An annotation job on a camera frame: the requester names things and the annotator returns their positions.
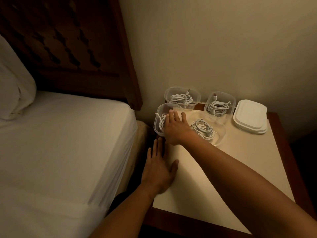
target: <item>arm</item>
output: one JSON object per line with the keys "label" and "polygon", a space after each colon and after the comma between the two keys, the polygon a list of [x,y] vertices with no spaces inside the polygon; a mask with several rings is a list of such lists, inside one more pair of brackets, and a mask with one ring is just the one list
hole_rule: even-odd
{"label": "arm", "polygon": [[199,137],[185,113],[168,114],[165,138],[180,144],[203,169],[231,211],[259,237],[317,237],[317,223],[257,172]]}
{"label": "arm", "polygon": [[102,221],[89,238],[138,236],[144,216],[155,196],[165,192],[175,178],[178,160],[168,169],[165,162],[167,155],[165,147],[162,158],[162,138],[155,140],[152,158],[151,148],[148,149],[139,187]]}

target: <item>bedside table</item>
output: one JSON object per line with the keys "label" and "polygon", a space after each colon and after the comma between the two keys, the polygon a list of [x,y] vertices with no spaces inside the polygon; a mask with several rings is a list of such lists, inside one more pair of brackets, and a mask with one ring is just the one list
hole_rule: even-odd
{"label": "bedside table", "polygon": [[[195,109],[204,110],[204,104]],[[227,139],[219,148],[260,173],[316,219],[277,113],[267,113],[267,119],[270,128],[261,136],[241,131],[229,120]],[[173,148],[171,159],[176,158],[180,167],[175,182],[155,198],[143,223],[189,238],[253,237],[183,147]]]}

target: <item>pillowcase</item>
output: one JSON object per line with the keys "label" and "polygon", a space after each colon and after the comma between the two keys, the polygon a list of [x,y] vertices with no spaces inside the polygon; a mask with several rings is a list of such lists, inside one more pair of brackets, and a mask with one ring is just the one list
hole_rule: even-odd
{"label": "pillowcase", "polygon": [[34,101],[35,94],[33,77],[0,35],[0,118],[14,119]]}

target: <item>charging cable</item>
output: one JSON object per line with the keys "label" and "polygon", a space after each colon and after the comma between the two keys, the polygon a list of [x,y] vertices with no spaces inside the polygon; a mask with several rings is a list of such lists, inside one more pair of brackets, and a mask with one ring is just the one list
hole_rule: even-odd
{"label": "charging cable", "polygon": [[163,114],[162,116],[160,116],[158,113],[155,113],[156,116],[159,118],[159,128],[160,130],[164,133],[164,124],[165,124],[165,118],[166,118],[166,114]]}
{"label": "charging cable", "polygon": [[207,124],[207,122],[203,119],[197,119],[193,121],[191,127],[200,137],[205,140],[212,140],[215,138],[212,126]]}
{"label": "charging cable", "polygon": [[227,109],[230,108],[229,104],[231,104],[230,101],[228,103],[217,101],[217,95],[214,94],[214,101],[209,104],[207,110],[211,112],[212,115],[222,117],[227,112]]}
{"label": "charging cable", "polygon": [[189,95],[189,90],[185,94],[174,94],[171,95],[170,101],[177,103],[190,104],[193,102],[192,96]]}

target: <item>carved wooden headboard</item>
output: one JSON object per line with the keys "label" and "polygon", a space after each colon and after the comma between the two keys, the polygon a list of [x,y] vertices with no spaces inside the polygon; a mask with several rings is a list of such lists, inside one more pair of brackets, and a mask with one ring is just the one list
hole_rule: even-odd
{"label": "carved wooden headboard", "polygon": [[0,0],[0,33],[39,90],[142,98],[118,0]]}

